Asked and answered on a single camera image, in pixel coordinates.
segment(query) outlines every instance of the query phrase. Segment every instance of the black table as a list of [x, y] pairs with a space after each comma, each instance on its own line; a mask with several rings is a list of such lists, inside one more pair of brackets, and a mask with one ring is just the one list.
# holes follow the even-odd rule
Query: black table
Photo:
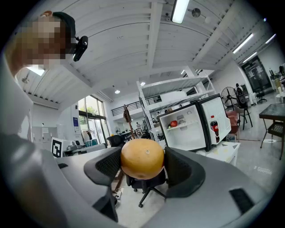
[[[260, 114], [259, 118], [263, 119], [266, 133], [264, 135], [264, 138], [261, 142], [260, 148], [262, 148], [262, 143], [266, 137], [267, 132], [269, 134], [276, 135], [278, 137], [282, 138], [282, 147], [281, 147], [281, 155], [279, 160], [281, 160], [282, 153], [283, 153], [283, 147], [284, 147], [284, 135], [285, 135], [285, 104], [271, 104], [266, 109], [264, 109]], [[271, 119], [273, 120], [273, 124], [267, 129], [265, 120], [264, 119]]]

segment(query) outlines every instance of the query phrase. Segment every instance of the window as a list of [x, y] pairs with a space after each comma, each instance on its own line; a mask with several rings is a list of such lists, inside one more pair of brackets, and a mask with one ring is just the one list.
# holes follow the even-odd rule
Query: window
[[103, 102], [101, 102], [101, 101], [98, 100], [98, 106], [99, 106], [99, 113], [100, 113], [100, 116], [105, 116], [104, 107], [103, 107]]
[[86, 112], [86, 108], [85, 108], [85, 98], [81, 99], [81, 100], [78, 102], [78, 109], [79, 109], [80, 111]]
[[79, 116], [81, 130], [88, 129], [87, 118], [85, 116]]
[[98, 143], [107, 143], [110, 136], [103, 102], [88, 96], [78, 102], [79, 120], [81, 131], [87, 130], [92, 139], [97, 139]]
[[100, 115], [98, 111], [97, 99], [91, 96], [86, 97], [86, 108], [87, 112], [92, 113], [92, 115]]

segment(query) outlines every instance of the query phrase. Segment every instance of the mini fridge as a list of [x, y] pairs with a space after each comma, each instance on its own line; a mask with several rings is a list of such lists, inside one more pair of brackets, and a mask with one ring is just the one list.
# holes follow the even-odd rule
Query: mini fridge
[[[211, 129], [211, 116], [218, 122], [220, 141], [216, 142], [216, 134]], [[227, 118], [220, 94], [215, 94], [158, 116], [165, 143], [186, 151], [209, 151], [220, 143], [231, 131], [231, 123]], [[176, 120], [176, 127], [169, 127]]]

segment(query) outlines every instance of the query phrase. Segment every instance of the sign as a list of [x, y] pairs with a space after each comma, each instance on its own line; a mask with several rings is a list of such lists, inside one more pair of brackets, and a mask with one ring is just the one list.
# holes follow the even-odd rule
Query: sign
[[49, 132], [48, 127], [43, 127], [41, 130], [42, 130], [42, 133], [48, 133]]
[[78, 118], [73, 117], [73, 126], [78, 126]]

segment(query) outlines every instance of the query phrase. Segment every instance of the metal shelf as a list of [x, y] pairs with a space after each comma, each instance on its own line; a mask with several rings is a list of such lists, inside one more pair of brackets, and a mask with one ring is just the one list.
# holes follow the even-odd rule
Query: metal shelf
[[159, 103], [157, 103], [157, 105], [150, 105], [147, 107], [148, 107], [150, 112], [156, 112], [156, 111], [159, 111], [162, 109], [167, 109], [167, 108], [170, 108], [170, 107], [173, 107], [176, 105], [180, 105], [180, 104], [183, 104], [186, 102], [196, 100], [196, 99], [198, 99], [198, 98], [200, 98], [200, 97], [202, 97], [202, 96], [204, 96], [210, 92], [214, 92], [214, 90], [208, 90], [205, 93], [194, 94], [191, 96], [187, 96], [186, 98], [180, 98], [180, 99], [172, 100], [170, 102], [159, 102]]
[[208, 78], [207, 76], [203, 77], [183, 77], [177, 79], [171, 79], [166, 81], [160, 81], [157, 83], [141, 86], [143, 95], [145, 98], [150, 98], [158, 96], [161, 94], [166, 94], [173, 91], [183, 90], [187, 88], [194, 87], [199, 82]]

